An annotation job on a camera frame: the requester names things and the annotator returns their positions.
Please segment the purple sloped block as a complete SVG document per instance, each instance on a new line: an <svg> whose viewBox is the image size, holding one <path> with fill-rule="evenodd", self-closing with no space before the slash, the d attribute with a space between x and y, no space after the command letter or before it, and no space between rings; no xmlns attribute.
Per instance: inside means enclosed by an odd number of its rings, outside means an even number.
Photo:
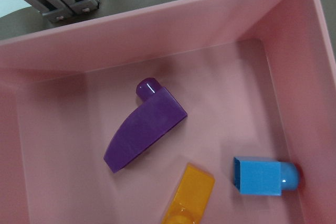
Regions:
<svg viewBox="0 0 336 224"><path fill-rule="evenodd" d="M170 91L155 78L136 87L142 101L120 125L104 154L104 161L117 173L187 117Z"/></svg>

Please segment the orange sloped block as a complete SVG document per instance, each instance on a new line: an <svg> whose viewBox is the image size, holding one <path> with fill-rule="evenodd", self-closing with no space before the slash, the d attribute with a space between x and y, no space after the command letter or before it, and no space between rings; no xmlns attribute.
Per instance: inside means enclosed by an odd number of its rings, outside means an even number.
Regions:
<svg viewBox="0 0 336 224"><path fill-rule="evenodd" d="M212 174L188 163L162 223L200 223L214 184Z"/></svg>

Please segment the small blue block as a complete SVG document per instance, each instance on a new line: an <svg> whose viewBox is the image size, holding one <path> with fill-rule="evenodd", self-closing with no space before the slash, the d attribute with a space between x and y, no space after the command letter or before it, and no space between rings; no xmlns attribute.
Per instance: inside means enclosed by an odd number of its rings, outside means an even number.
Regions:
<svg viewBox="0 0 336 224"><path fill-rule="evenodd" d="M242 195L280 196L300 183L293 163L265 157L235 156L233 172L234 186Z"/></svg>

